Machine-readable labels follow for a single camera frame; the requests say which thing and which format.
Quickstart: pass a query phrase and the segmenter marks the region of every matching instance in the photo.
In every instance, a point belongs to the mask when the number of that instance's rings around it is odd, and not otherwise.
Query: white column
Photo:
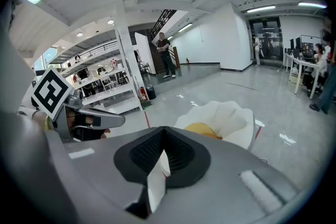
[[[130,66],[135,84],[139,85],[139,87],[144,87],[144,83],[138,67],[138,62],[135,59],[130,33],[128,31],[128,24],[126,20],[124,3],[117,2],[114,4],[114,8],[116,11],[116,15],[113,18],[114,29],[116,32],[115,34],[117,35],[119,33],[120,35],[121,45],[125,52],[125,57]]]

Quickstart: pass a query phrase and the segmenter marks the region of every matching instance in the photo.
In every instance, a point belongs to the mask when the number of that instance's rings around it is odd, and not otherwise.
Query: red line
[[[256,133],[256,139],[257,139],[257,137],[258,137],[260,131],[261,131],[261,126],[259,127],[259,129],[258,129],[258,131],[257,131],[257,133]]]
[[[147,117],[146,111],[144,111],[144,113],[145,113],[145,117],[146,117],[146,121],[147,121],[147,126],[148,126],[148,128],[150,128],[151,126],[149,125],[149,121],[148,121],[148,117]]]

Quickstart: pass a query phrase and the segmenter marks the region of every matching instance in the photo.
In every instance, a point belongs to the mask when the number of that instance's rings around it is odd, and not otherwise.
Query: hair
[[[323,54],[323,47],[321,44],[317,43],[315,44],[316,47],[318,47],[319,51]]]

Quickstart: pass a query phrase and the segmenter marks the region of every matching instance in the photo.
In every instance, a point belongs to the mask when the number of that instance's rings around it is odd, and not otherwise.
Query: glass door
[[[252,35],[261,43],[261,50],[267,60],[283,60],[282,32],[279,17],[250,20]]]

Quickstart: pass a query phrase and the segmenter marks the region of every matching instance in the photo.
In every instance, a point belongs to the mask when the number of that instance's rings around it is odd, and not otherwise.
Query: black line on floor
[[[244,87],[244,88],[247,88],[247,89],[251,89],[251,90],[258,91],[257,89],[253,89],[253,88],[246,87],[246,86],[243,86],[243,85],[238,85],[238,84],[234,84],[234,83],[230,83],[230,82],[226,82],[226,83],[227,83],[227,84],[231,84],[231,85],[235,85],[235,86],[240,86],[240,87]]]

